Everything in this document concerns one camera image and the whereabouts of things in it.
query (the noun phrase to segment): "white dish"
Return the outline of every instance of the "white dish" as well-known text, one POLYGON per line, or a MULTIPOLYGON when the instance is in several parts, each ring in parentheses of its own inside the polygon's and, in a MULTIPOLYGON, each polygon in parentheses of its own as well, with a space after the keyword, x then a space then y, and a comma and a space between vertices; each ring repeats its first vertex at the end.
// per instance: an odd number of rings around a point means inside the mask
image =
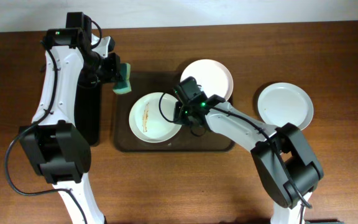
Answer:
POLYGON ((265 88, 258 98, 260 117, 267 124, 282 127, 292 123, 305 129, 313 119, 313 103, 308 94, 290 83, 274 83, 265 88))
MULTIPOLYGON (((157 143, 172 138, 180 130, 181 125, 169 123, 161 116, 158 102, 162 93, 150 93, 140 98, 129 113, 129 127, 139 139, 157 143)), ((165 117, 173 120, 175 103, 178 100, 165 94, 161 101, 161 110, 165 117)))
POLYGON ((191 63, 183 71, 180 81, 194 77, 207 97, 214 94, 228 100, 233 93, 233 78, 229 70, 221 63, 202 59, 191 63))

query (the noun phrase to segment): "sponge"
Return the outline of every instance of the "sponge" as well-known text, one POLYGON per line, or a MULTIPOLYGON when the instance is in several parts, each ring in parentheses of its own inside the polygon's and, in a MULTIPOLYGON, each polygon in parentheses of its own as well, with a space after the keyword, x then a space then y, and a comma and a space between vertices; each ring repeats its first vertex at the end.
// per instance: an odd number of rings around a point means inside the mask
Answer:
POLYGON ((129 83, 129 76, 131 75, 131 65, 128 63, 121 64, 121 71, 120 74, 122 75, 124 81, 117 82, 112 90, 118 94, 125 94, 132 91, 131 84, 129 83))

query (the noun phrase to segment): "food residue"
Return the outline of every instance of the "food residue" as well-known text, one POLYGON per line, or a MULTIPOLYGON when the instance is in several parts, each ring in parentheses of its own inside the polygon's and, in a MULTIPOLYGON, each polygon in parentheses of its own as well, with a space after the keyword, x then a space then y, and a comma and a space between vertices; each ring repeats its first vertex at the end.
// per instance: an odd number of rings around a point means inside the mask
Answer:
POLYGON ((149 103, 146 104, 145 108, 144 108, 144 112, 143 112, 143 132, 146 133, 147 132, 147 119, 149 118, 149 103))

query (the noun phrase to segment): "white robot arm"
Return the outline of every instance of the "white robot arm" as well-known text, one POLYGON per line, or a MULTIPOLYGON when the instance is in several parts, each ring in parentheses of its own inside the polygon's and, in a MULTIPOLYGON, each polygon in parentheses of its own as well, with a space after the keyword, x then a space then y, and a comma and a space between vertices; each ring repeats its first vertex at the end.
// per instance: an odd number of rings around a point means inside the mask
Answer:
POLYGON ((113 39, 94 36, 91 23, 96 24, 82 12, 69 12, 65 29, 47 31, 42 42, 47 63, 39 107, 33 124, 21 127, 12 142, 20 139, 35 173, 44 176, 56 190, 21 192, 7 171, 12 144, 5 161, 8 182, 17 193, 33 196, 59 192, 76 224, 107 223, 88 178, 90 139, 99 132, 100 85, 115 82, 116 93, 131 90, 129 65, 121 64, 115 53, 109 54, 114 48, 113 39), (96 125, 87 125, 88 120, 95 120, 96 125))
POLYGON ((173 89, 179 102, 171 122, 203 126, 249 151, 264 189, 275 202, 271 223, 303 222, 302 207, 311 208, 307 200, 324 172, 302 132, 290 123, 279 128, 257 121, 217 95, 207 98, 193 77, 173 89), (280 154, 289 152, 292 157, 284 162, 280 154))

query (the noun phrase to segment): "table surface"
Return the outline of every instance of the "table surface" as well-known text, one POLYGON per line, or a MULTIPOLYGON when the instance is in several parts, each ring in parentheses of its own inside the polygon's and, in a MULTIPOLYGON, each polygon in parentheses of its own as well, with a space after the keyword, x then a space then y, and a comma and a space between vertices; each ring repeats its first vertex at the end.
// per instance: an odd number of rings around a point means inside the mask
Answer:
MULTIPOLYGON (((0 34, 0 223, 70 223, 57 194, 23 197, 9 188, 3 156, 37 108, 45 32, 0 34)), ((182 71, 210 58, 234 79, 235 106, 255 118, 255 93, 272 82, 306 91, 314 118, 303 132, 325 176, 307 220, 358 223, 358 22, 103 30, 133 71, 182 71)), ((273 202, 249 153, 125 154, 111 142, 116 95, 103 87, 101 144, 92 148, 91 186, 109 223, 219 223, 267 220, 273 202)), ((11 154, 14 182, 51 189, 20 146, 11 154)))

